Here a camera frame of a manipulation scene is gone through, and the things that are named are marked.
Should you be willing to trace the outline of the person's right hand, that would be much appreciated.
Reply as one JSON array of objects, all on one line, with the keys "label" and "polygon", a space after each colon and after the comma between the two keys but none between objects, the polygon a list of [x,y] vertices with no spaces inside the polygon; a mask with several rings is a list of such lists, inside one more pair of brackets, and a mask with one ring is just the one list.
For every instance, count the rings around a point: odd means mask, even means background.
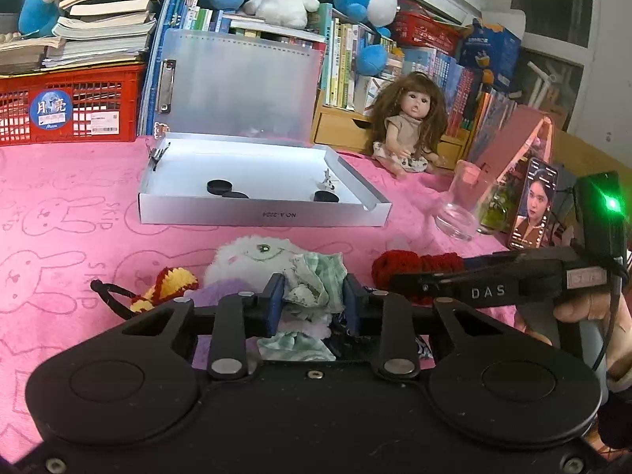
[{"label": "person's right hand", "polygon": [[614,321],[611,339],[605,354],[608,377],[619,382],[629,377],[631,371],[631,315],[626,299],[619,296],[619,306],[615,316],[609,311],[611,293],[608,289],[594,289],[575,296],[557,305],[554,316],[563,323],[576,321],[597,322],[601,331],[608,331],[609,322]]}]

